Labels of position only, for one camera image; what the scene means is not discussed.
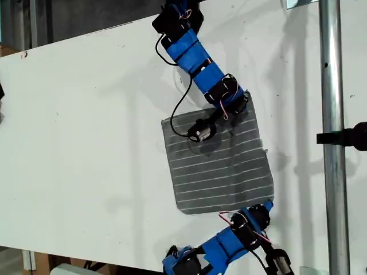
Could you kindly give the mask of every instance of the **striped cloth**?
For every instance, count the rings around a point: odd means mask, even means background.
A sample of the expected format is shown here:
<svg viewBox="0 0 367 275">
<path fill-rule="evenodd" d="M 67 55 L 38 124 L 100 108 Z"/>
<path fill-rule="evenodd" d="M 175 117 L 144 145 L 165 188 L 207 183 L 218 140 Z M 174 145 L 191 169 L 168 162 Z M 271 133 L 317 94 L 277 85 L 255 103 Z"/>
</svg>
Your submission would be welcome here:
<svg viewBox="0 0 367 275">
<path fill-rule="evenodd" d="M 247 109 L 236 121 L 218 121 L 217 134 L 203 143 L 176 136 L 170 120 L 162 121 L 176 204 L 185 214 L 236 210 L 273 199 L 272 175 L 251 97 Z M 186 133 L 212 112 L 179 115 L 173 124 Z"/>
</svg>

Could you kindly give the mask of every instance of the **blue robotic arm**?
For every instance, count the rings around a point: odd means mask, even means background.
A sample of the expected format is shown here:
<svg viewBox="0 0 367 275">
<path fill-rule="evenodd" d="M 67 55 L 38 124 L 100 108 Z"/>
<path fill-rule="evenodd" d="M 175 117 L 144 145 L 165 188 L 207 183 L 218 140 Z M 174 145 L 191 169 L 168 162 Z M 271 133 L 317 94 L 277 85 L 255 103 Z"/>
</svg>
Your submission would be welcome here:
<svg viewBox="0 0 367 275">
<path fill-rule="evenodd" d="M 261 246 L 266 252 L 266 268 L 268 275 L 294 275 L 290 267 L 287 253 L 281 249 L 274 249 L 263 236 L 263 231 L 270 223 L 269 212 L 273 207 L 271 201 L 251 208 L 242 208 L 232 216 L 232 224 L 217 233 L 213 238 L 198 248 L 187 246 L 178 251 L 171 247 L 163 260 L 164 271 L 168 275 L 217 275 L 224 274 L 228 265 L 248 252 Z M 209 264 L 201 268 L 197 255 L 204 254 Z"/>
<path fill-rule="evenodd" d="M 194 142 L 213 137 L 216 133 L 215 121 L 221 116 L 228 119 L 229 113 L 237 116 L 246 109 L 248 101 L 246 91 L 237 80 L 231 74 L 224 74 L 199 42 L 197 33 L 203 20 L 204 16 L 198 8 L 197 1 L 168 0 L 163 11 L 153 21 L 153 27 L 162 34 L 156 44 L 158 55 L 167 64 L 179 66 L 188 73 L 189 89 L 194 81 L 206 100 L 217 108 L 208 119 L 199 119 L 188 130 L 187 135 L 177 133 L 171 123 L 177 135 L 188 137 Z M 175 63 L 168 62 L 162 57 L 158 51 L 159 43 Z"/>
</svg>

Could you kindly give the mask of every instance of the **black clamp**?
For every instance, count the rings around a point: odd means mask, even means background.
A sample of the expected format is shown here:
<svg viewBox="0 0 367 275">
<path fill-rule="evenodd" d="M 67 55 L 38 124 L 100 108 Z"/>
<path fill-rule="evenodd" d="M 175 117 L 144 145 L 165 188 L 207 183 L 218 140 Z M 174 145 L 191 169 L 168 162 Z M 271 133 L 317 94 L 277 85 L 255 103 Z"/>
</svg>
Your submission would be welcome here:
<svg viewBox="0 0 367 275">
<path fill-rule="evenodd" d="M 354 146 L 359 151 L 367 151 L 367 122 L 360 122 L 353 129 L 343 129 L 331 133 L 318 133 L 317 144 L 333 144 L 344 147 Z"/>
<path fill-rule="evenodd" d="M 2 89 L 1 83 L 0 83 L 0 100 L 4 97 L 5 93 L 4 90 Z"/>
</svg>

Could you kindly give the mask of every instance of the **gray cloth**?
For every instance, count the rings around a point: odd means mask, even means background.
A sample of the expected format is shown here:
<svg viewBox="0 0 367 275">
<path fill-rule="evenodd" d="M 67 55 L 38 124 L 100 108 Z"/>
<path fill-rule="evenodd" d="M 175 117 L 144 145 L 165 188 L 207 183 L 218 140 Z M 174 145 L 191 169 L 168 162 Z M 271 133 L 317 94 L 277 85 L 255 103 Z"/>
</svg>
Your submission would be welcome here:
<svg viewBox="0 0 367 275">
<path fill-rule="evenodd" d="M 262 148 L 251 97 L 235 121 L 217 122 L 217 134 L 195 143 L 175 135 L 162 121 L 176 204 L 185 214 L 236 210 L 273 199 L 274 187 Z M 176 131 L 187 130 L 213 109 L 176 116 Z"/>
</svg>

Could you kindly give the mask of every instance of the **floor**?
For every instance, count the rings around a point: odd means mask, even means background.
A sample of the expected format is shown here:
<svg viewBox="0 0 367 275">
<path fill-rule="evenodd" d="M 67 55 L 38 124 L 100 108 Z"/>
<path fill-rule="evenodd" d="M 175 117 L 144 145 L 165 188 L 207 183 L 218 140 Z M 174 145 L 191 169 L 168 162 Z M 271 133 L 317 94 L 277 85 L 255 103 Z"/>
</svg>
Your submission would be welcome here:
<svg viewBox="0 0 367 275">
<path fill-rule="evenodd" d="M 2 250 L 0 248 L 0 274 L 23 275 L 23 260 L 20 250 Z"/>
</svg>

